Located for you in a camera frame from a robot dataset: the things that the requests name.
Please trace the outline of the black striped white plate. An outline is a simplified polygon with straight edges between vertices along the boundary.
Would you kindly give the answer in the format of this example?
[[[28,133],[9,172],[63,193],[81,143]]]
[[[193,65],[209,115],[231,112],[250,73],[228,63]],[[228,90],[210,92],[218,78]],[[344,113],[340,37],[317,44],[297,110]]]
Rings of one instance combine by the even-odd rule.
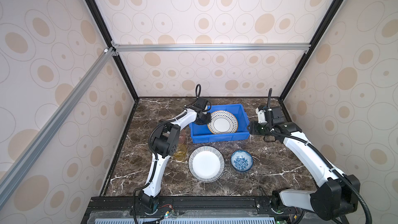
[[[217,181],[224,172],[225,161],[221,152],[211,146],[195,149],[189,157],[192,176],[204,183]]]

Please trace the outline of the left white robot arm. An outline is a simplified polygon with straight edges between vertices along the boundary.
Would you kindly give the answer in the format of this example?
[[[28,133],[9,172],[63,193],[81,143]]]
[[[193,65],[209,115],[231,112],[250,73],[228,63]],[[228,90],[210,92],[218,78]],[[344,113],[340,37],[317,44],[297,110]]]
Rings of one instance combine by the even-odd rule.
[[[160,120],[148,139],[148,147],[152,152],[151,167],[144,186],[133,191],[139,203],[148,214],[157,211],[159,194],[165,168],[171,156],[176,152],[180,132],[191,123],[207,125],[211,122],[208,111],[211,103],[200,96],[201,85],[196,85],[195,100],[184,106],[181,114],[167,120]]]

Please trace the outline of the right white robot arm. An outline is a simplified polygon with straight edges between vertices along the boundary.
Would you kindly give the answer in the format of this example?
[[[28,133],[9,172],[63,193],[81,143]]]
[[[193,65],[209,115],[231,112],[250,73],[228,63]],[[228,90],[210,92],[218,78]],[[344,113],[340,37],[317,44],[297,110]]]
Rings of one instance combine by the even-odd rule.
[[[362,207],[365,223],[373,222],[370,209],[360,195],[360,181],[354,175],[347,175],[330,162],[306,137],[303,130],[294,122],[287,122],[283,109],[272,108],[270,99],[266,105],[256,109],[258,119],[247,127],[254,136],[262,136],[269,143],[274,137],[289,148],[311,173],[317,189],[315,191],[282,188],[272,192],[271,210],[282,214],[288,208],[301,209],[303,213],[315,213],[324,221],[336,224],[343,222],[343,217]]]

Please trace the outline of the yellow rimmed polka dot plate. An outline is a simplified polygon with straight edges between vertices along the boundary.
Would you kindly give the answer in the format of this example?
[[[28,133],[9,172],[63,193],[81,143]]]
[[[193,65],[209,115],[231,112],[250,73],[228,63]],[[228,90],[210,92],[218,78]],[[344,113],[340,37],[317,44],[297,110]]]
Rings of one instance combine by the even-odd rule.
[[[207,125],[212,134],[230,134],[238,130],[237,118],[228,111],[211,113],[211,122]]]

